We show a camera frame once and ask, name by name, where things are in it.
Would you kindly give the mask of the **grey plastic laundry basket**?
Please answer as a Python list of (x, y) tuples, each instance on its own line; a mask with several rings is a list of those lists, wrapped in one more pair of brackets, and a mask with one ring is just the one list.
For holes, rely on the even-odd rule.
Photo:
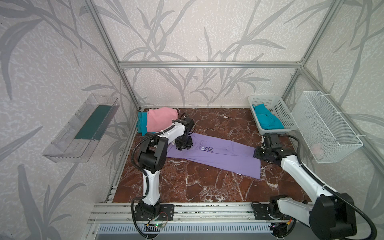
[(261, 135), (286, 134), (297, 130), (296, 122), (281, 97), (276, 95), (249, 96), (252, 116)]

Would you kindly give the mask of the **purple t-shirt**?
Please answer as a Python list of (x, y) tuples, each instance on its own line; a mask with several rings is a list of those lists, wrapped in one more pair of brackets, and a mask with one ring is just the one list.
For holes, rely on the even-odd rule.
[(197, 133), (192, 133), (191, 137), (193, 146), (189, 150), (180, 151), (175, 145), (169, 145), (167, 157), (186, 159), (255, 179), (261, 178), (261, 160), (254, 157), (255, 148)]

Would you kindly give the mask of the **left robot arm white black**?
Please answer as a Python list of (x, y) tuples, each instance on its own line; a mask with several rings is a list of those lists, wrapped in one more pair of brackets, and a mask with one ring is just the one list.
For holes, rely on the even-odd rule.
[(189, 150), (193, 146), (191, 137), (195, 122), (191, 118), (173, 120), (165, 130), (146, 134), (138, 146), (138, 169), (143, 173), (144, 196), (139, 200), (139, 209), (157, 216), (160, 212), (159, 179), (165, 165), (169, 144), (178, 151)]

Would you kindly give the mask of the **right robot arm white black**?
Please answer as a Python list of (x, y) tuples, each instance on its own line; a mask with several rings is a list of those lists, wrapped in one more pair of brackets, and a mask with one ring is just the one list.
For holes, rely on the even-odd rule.
[(311, 228), (320, 240), (334, 240), (354, 236), (357, 233), (354, 201), (348, 194), (340, 198), (334, 195), (334, 189), (308, 169), (298, 154), (284, 148), (280, 135), (265, 134), (261, 146), (256, 147), (254, 157), (275, 164), (287, 172), (310, 197), (312, 203), (305, 204), (285, 195), (270, 198), (268, 213), (278, 219), (288, 215)]

